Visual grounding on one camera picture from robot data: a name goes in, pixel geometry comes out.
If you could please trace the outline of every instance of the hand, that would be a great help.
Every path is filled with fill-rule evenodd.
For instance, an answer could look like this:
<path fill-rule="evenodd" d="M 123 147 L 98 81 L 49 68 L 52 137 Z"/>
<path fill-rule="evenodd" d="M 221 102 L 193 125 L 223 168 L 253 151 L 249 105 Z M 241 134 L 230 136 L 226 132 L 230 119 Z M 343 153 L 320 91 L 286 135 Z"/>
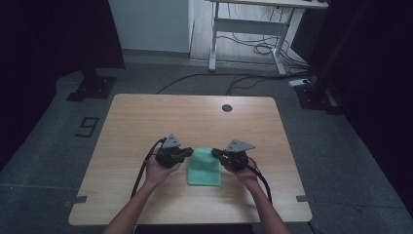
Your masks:
<path fill-rule="evenodd" d="M 256 163 L 251 158 L 248 159 L 248 164 L 256 170 Z M 234 173 L 234 175 L 248 190 L 250 190 L 254 185 L 258 184 L 257 175 L 250 171 L 248 168 L 244 168 L 239 172 Z"/>
<path fill-rule="evenodd" d="M 155 155 L 152 155 L 146 165 L 145 184 L 155 187 L 159 186 L 171 173 L 176 172 L 179 166 L 180 164 L 176 164 L 171 169 L 164 168 L 156 161 Z"/>

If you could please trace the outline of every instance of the towel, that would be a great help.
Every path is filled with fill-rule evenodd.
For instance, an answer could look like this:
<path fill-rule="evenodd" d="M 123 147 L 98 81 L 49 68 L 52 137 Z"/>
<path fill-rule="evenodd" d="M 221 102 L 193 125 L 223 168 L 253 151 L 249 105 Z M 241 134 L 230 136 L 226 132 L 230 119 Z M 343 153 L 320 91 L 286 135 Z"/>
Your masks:
<path fill-rule="evenodd" d="M 188 185 L 222 185 L 221 164 L 218 159 L 212 156 L 211 150 L 211 148 L 194 149 L 188 162 Z"/>

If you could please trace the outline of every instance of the white wall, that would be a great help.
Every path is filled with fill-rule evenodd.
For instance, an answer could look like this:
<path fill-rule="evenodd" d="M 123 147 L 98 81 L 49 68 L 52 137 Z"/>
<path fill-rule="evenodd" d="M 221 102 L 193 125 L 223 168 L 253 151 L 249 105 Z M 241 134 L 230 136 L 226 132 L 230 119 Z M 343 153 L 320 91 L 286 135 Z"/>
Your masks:
<path fill-rule="evenodd" d="M 189 53 L 193 0 L 109 0 L 122 49 Z"/>

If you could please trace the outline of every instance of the desk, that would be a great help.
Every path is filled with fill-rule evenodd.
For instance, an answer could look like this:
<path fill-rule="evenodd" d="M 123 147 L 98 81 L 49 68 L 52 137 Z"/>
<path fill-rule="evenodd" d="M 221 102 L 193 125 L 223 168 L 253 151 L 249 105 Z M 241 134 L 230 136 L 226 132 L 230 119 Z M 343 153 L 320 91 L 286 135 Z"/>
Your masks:
<path fill-rule="evenodd" d="M 224 104 L 233 110 L 223 111 Z M 296 200 L 304 189 L 272 98 L 117 95 L 78 193 L 87 202 L 74 204 L 69 222 L 108 224 L 129 200 L 149 149 L 170 133 L 182 147 L 224 149 L 233 138 L 255 144 L 247 153 L 266 177 L 283 220 L 312 218 L 309 204 Z M 188 186 L 187 162 L 152 194 L 138 223 L 259 221 L 251 196 L 232 174 L 222 170 L 222 187 Z"/>
<path fill-rule="evenodd" d="M 285 40 L 286 33 L 294 14 L 294 9 L 326 9 L 328 4 L 326 2 L 320 3 L 317 0 L 312 2 L 304 0 L 207 0 L 212 3 L 216 3 L 213 30 L 212 30 L 212 45 L 209 52 L 209 71 L 215 70 L 216 64 L 216 34 L 218 31 L 222 32 L 238 32 L 249 34 L 261 34 L 279 36 L 280 40 L 277 47 L 273 50 L 273 58 L 276 62 L 277 69 L 280 75 L 286 74 L 285 68 L 282 64 L 281 50 L 282 44 Z M 243 20 L 243 19 L 220 19 L 219 3 L 235 3 L 235 4 L 248 4 L 248 5 L 264 5 L 274 7 L 288 7 L 291 8 L 287 20 L 285 22 L 267 22 L 256 20 Z"/>

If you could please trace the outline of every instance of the desk leg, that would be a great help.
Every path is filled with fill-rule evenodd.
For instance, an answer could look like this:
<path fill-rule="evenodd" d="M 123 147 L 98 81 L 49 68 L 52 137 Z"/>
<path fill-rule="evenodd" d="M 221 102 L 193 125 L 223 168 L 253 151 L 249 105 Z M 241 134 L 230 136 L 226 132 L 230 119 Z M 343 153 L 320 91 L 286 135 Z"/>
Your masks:
<path fill-rule="evenodd" d="M 217 30 L 216 24 L 218 23 L 218 10 L 219 10 L 219 3 L 216 3 L 215 16 L 213 18 L 212 45 L 210 45 L 210 52 L 209 52 L 209 68 L 208 68 L 209 71 L 215 71 L 215 64 L 216 64 L 216 30 Z"/>
<path fill-rule="evenodd" d="M 291 23 L 292 15 L 294 15 L 294 10 L 295 10 L 294 8 L 291 8 L 289 10 L 288 18 L 286 22 L 284 23 L 284 26 L 282 29 L 282 37 L 280 38 L 279 43 L 277 43 L 276 49 L 273 50 L 273 57 L 274 57 L 274 60 L 276 61 L 277 69 L 279 70 L 280 75 L 286 74 L 284 66 L 282 64 L 283 59 L 282 59 L 281 51 L 282 51 L 282 44 L 285 40 L 286 33 L 288 32 L 289 25 Z"/>

